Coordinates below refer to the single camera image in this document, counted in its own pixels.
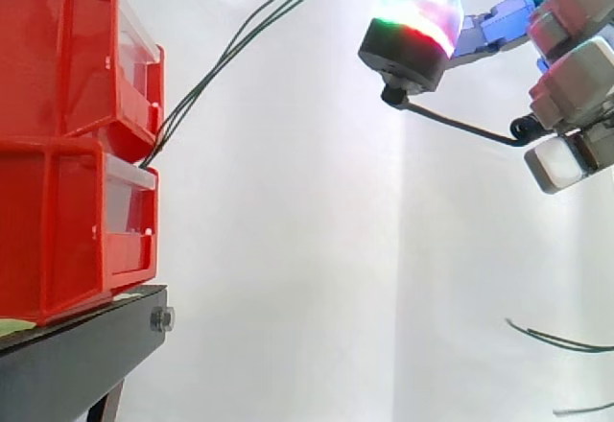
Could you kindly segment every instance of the bolt head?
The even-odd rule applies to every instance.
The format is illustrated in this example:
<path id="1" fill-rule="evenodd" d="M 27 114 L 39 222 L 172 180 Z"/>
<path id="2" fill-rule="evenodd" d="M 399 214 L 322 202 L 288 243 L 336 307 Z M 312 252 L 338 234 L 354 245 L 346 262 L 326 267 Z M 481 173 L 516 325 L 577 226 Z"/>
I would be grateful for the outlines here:
<path id="1" fill-rule="evenodd" d="M 152 312 L 152 329 L 158 333 L 170 333 L 175 328 L 175 309 L 156 307 Z"/>

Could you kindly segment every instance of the cable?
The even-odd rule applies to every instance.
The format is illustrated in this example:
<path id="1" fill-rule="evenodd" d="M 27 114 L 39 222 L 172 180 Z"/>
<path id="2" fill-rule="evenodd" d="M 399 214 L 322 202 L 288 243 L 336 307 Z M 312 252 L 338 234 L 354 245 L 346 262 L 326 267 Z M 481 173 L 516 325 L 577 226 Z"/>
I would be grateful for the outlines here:
<path id="1" fill-rule="evenodd" d="M 596 406 L 594 408 L 584 408 L 581 410 L 553 410 L 553 414 L 556 417 L 571 417 L 573 415 L 585 415 L 593 412 L 601 412 L 602 410 L 609 410 L 614 408 L 614 403 L 609 403 L 603 406 Z"/>
<path id="2" fill-rule="evenodd" d="M 458 120 L 451 120 L 449 118 L 444 117 L 443 115 L 439 115 L 438 113 L 433 112 L 431 109 L 423 107 L 421 105 L 412 104 L 409 101 L 406 101 L 404 104 L 399 106 L 398 108 L 408 110 L 410 112 L 416 113 L 422 117 L 428 118 L 429 120 L 433 120 L 434 122 L 441 123 L 446 127 L 451 127 L 454 129 L 460 129 L 462 131 L 468 132 L 470 134 L 482 137 L 489 141 L 497 142 L 499 144 L 504 144 L 510 147 L 525 147 L 531 141 L 526 138 L 510 138 L 505 137 L 501 134 L 496 134 L 491 131 L 487 131 L 485 129 L 473 127 L 471 125 L 467 125 Z"/>
<path id="3" fill-rule="evenodd" d="M 268 0 L 262 6 L 260 6 L 253 14 L 240 27 L 239 31 L 230 40 L 222 55 L 218 59 L 213 69 L 179 102 L 177 107 L 169 114 L 167 119 L 162 123 L 158 133 L 156 134 L 156 145 L 152 152 L 143 160 L 141 167 L 145 168 L 151 164 L 154 158 L 162 151 L 164 146 L 173 137 L 178 127 L 181 125 L 185 117 L 188 115 L 198 98 L 201 96 L 204 89 L 213 81 L 215 77 L 243 51 L 257 36 L 259 36 L 264 30 L 269 28 L 271 24 L 279 20 L 281 17 L 292 11 L 298 5 L 305 0 L 286 0 L 280 5 L 274 12 L 272 12 L 266 19 L 264 19 L 258 26 L 256 26 L 249 34 L 239 41 L 241 34 L 247 29 L 248 25 L 255 19 L 255 17 L 263 12 L 266 8 L 271 6 L 277 0 Z M 541 2 L 542 0 L 532 0 L 534 2 Z"/>
<path id="4" fill-rule="evenodd" d="M 506 323 L 525 336 L 528 336 L 532 339 L 539 340 L 541 342 L 547 343 L 553 347 L 561 348 L 563 350 L 569 350 L 572 352 L 579 353 L 587 353 L 587 354 L 599 354 L 599 353 L 608 353 L 614 352 L 614 346 L 599 346 L 599 345 L 591 345 L 588 343 L 582 343 L 575 340 L 567 340 L 564 338 L 559 338 L 557 336 L 553 336 L 551 334 L 542 333 L 541 331 L 536 331 L 534 329 L 523 329 L 520 326 L 516 325 L 511 319 L 506 319 Z"/>

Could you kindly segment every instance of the red storage drawer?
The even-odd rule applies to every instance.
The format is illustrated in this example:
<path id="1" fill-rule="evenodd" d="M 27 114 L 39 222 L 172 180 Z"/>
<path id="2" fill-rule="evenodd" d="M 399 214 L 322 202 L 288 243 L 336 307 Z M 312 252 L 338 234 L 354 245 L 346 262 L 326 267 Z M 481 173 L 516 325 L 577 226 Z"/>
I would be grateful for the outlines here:
<path id="1" fill-rule="evenodd" d="M 0 318 L 39 325 L 155 277 L 157 174 L 94 139 L 0 139 Z"/>
<path id="2" fill-rule="evenodd" d="M 163 53 L 124 0 L 0 0 L 1 136 L 95 137 L 129 162 L 155 143 Z"/>

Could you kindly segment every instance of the white backdrop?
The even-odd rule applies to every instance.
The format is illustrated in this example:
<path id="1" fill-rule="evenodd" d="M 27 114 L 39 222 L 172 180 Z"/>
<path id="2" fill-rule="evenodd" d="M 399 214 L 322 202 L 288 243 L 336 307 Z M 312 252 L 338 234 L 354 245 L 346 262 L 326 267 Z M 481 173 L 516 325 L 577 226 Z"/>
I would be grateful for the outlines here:
<path id="1" fill-rule="evenodd" d="M 263 0 L 130 1 L 172 105 Z M 614 342 L 611 176 L 547 197 L 521 152 L 386 108 L 356 57 L 374 1 L 311 0 L 274 26 L 161 155 L 177 329 L 120 421 L 541 422 L 614 400 L 610 359 L 504 324 Z M 535 59 L 456 70 L 420 102 L 506 129 Z"/>

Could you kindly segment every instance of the transparent drawer front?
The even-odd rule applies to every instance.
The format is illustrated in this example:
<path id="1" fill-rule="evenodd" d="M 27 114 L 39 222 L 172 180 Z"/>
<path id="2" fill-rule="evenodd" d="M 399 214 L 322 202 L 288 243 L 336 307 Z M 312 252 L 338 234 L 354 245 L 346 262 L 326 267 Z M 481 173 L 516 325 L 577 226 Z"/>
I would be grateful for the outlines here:
<path id="1" fill-rule="evenodd" d="M 147 96 L 147 68 L 160 62 L 160 50 L 126 0 L 119 7 L 119 65 L 126 79 Z"/>

